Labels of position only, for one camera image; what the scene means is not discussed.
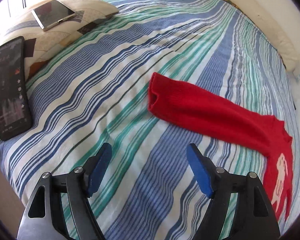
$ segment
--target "metal screw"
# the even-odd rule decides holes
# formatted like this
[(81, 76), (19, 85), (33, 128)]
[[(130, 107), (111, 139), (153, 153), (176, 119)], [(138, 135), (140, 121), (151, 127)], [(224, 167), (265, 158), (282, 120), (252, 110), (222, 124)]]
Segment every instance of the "metal screw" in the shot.
[(217, 167), (217, 168), (216, 168), (216, 171), (217, 171), (217, 173), (224, 173), (224, 172), (225, 172), (225, 169), (222, 168), (222, 167)]
[(81, 166), (74, 168), (75, 173), (80, 173), (81, 171), (83, 171), (83, 168)]
[(249, 172), (249, 176), (250, 176), (251, 178), (255, 179), (255, 178), (257, 177), (257, 174), (254, 173), (253, 171), (250, 171), (250, 172)]
[(50, 176), (49, 172), (45, 172), (44, 174), (42, 174), (42, 178), (46, 179)]

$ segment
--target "beige pillow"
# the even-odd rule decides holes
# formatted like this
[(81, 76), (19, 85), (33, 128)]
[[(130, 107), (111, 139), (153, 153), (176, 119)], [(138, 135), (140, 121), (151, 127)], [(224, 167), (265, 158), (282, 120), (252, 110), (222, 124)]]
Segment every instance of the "beige pillow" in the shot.
[(77, 15), (44, 32), (35, 20), (32, 9), (48, 1), (25, 8), (11, 27), (0, 34), (0, 46), (18, 36), (25, 38), (26, 80), (63, 48), (119, 12), (115, 6), (101, 0), (59, 0)]

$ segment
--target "phone screen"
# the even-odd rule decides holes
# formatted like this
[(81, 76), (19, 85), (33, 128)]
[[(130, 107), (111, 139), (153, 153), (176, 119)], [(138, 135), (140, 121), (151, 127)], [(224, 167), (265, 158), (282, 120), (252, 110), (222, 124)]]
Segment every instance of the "phone screen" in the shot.
[(0, 47), (0, 131), (11, 132), (27, 122), (22, 88), (22, 40), (15, 39)]
[(37, 7), (34, 12), (44, 28), (75, 13), (57, 0), (52, 0)]

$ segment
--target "blue gripper pad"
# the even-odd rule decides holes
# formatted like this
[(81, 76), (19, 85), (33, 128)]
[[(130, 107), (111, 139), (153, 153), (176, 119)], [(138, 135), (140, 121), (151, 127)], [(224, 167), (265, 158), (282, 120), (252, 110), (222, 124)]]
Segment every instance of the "blue gripper pad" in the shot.
[(111, 145), (109, 143), (104, 143), (98, 151), (97, 155), (98, 154), (101, 154), (100, 159), (89, 177), (89, 184), (87, 189), (88, 197), (91, 197), (93, 193), (97, 192), (100, 187), (102, 179), (112, 158)]
[(202, 156), (199, 149), (194, 143), (191, 143), (186, 148), (187, 159), (192, 169), (195, 179), (198, 182), (202, 193), (206, 194), (208, 198), (213, 197), (212, 182), (214, 180), (214, 173), (211, 168), (216, 168), (213, 162), (208, 158)]

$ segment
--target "white graphic print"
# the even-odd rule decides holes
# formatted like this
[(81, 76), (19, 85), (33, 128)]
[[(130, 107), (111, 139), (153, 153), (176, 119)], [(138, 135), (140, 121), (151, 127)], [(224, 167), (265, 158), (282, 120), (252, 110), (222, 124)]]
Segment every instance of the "white graphic print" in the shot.
[(282, 194), (282, 191), (283, 191), (284, 177), (285, 177), (285, 174), (288, 175), (287, 161), (286, 161), (283, 153), (281, 153), (279, 158), (278, 158), (277, 169), (278, 169), (277, 183), (275, 185), (272, 200), (271, 200), (272, 205), (275, 202), (277, 202), (277, 207), (275, 209), (276, 212), (278, 211), (279, 203), (280, 203), (280, 199), (281, 199), (281, 194)]

